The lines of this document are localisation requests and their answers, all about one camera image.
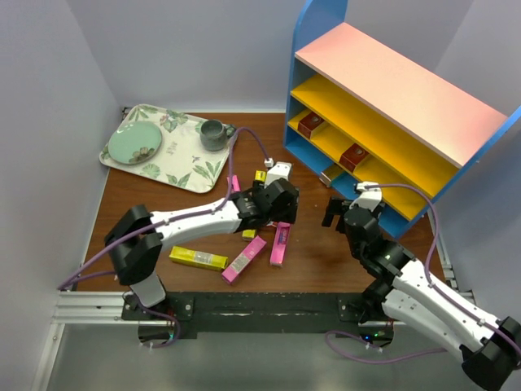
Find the dark red toothpaste box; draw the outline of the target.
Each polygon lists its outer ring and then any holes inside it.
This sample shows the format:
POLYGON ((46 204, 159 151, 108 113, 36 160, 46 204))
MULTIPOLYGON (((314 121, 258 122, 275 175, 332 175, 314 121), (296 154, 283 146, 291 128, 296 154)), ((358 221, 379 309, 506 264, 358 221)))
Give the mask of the dark red toothpaste box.
POLYGON ((297 126, 298 131, 306 138, 312 138, 327 126, 326 121, 315 112, 302 118, 297 126))

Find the floral leaf print tray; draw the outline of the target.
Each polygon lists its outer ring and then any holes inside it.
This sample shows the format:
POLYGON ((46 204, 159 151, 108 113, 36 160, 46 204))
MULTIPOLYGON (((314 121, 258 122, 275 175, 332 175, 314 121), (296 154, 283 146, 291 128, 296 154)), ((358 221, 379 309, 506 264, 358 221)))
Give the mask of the floral leaf print tray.
POLYGON ((199 139, 205 119, 139 104, 127 111, 120 126, 134 121, 150 121, 160 128, 163 142, 158 152, 142 163, 123 165, 108 155, 106 144, 99 153, 101 164, 194 193, 213 189, 227 162, 230 143, 218 152, 206 151, 199 139))

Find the blue shelf with coloured boards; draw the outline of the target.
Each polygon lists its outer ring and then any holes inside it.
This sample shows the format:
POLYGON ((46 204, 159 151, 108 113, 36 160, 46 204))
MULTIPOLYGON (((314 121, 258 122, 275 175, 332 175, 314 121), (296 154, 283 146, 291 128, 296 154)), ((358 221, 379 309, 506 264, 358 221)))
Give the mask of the blue shelf with coloured boards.
POLYGON ((345 1, 306 2, 293 33, 285 148, 314 173, 337 164, 333 187, 383 185, 381 227, 401 237, 520 120, 504 115, 345 21, 345 1), (297 129, 315 112, 327 126, 297 129), (370 155, 353 173, 339 158, 353 143, 370 155))

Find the black mounting base plate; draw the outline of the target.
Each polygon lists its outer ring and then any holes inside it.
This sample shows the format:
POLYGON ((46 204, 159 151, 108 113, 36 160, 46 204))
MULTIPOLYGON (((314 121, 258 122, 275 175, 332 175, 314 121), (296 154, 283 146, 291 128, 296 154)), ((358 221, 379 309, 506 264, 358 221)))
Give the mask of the black mounting base plate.
POLYGON ((397 322, 372 314, 358 293, 169 292, 164 302, 142 310, 132 294, 123 296, 121 318, 137 321, 138 337, 164 340, 181 325, 182 339, 200 333, 311 333, 337 330, 379 345, 389 344, 397 322))

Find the red 3D toothpaste box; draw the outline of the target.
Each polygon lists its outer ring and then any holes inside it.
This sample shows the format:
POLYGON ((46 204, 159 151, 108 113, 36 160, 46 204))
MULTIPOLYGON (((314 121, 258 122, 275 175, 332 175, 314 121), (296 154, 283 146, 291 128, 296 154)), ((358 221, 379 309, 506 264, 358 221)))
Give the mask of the red 3D toothpaste box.
POLYGON ((339 164, 348 172, 353 173, 370 153, 357 143, 353 143, 339 158, 339 164))

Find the yellow toothpaste box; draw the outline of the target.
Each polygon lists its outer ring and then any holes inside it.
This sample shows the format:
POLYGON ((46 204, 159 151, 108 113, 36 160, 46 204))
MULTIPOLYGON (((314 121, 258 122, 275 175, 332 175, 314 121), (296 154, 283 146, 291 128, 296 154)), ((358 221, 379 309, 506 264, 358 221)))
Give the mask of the yellow toothpaste box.
POLYGON ((193 249, 174 246, 169 254, 169 259, 174 263, 184 266, 192 266, 205 270, 222 271, 227 265, 229 258, 193 249))
POLYGON ((254 177, 254 187, 264 188, 267 172, 264 170, 257 170, 254 177))
POLYGON ((251 240, 255 239, 255 237, 256 237, 255 229, 245 230, 242 232, 242 238, 246 241, 251 241, 251 240))

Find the grey ceramic mug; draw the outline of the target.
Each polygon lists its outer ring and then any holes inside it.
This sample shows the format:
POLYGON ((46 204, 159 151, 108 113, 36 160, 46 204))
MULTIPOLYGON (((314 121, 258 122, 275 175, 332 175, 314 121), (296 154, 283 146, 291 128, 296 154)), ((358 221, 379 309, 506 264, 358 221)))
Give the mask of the grey ceramic mug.
POLYGON ((218 120, 206 120, 200 126, 199 139, 206 151, 218 152, 226 147, 235 131, 234 125, 218 120))

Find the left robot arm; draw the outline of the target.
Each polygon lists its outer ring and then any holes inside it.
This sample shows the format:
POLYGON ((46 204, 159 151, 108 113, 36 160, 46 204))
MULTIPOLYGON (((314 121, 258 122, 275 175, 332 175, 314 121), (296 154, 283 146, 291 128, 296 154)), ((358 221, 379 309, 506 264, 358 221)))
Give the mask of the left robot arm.
POLYGON ((155 267, 161 252, 211 235, 259 229, 270 222, 296 221, 300 191, 284 178, 266 186, 233 192, 212 204, 172 212, 131 208, 105 237, 120 284, 130 287, 149 319, 169 309, 155 267))

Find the mint green ceramic plate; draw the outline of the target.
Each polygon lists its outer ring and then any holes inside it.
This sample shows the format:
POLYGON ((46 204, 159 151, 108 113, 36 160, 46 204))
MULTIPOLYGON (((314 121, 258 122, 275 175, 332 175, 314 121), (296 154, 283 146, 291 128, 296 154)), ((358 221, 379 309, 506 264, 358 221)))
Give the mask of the mint green ceramic plate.
POLYGON ((117 163, 136 165, 151 159, 160 149, 163 136, 150 121, 134 121, 121 125, 109 138, 108 155, 117 163))

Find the small pink toothpaste box upper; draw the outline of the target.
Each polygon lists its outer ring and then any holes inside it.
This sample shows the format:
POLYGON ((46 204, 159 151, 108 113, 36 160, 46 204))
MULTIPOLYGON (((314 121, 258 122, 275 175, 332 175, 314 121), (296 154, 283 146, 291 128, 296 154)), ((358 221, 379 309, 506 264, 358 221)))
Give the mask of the small pink toothpaste box upper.
POLYGON ((229 184, 231 184, 231 191, 232 192, 239 192, 239 191, 241 191, 241 188, 240 188, 240 185, 239 185, 239 180, 238 180, 238 177, 236 175, 228 177, 227 178, 227 182, 229 184))

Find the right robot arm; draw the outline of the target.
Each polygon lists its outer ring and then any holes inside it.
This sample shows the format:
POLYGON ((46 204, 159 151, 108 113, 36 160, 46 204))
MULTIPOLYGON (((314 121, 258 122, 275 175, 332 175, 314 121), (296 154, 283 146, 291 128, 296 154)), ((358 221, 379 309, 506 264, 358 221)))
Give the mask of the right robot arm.
POLYGON ((425 269, 379 227, 383 206, 369 208, 330 198, 323 226, 347 237, 352 256, 374 277, 363 292, 362 309, 373 320, 384 316, 421 332, 452 354, 484 390, 499 390, 520 365, 520 324, 500 319, 471 303, 425 269))

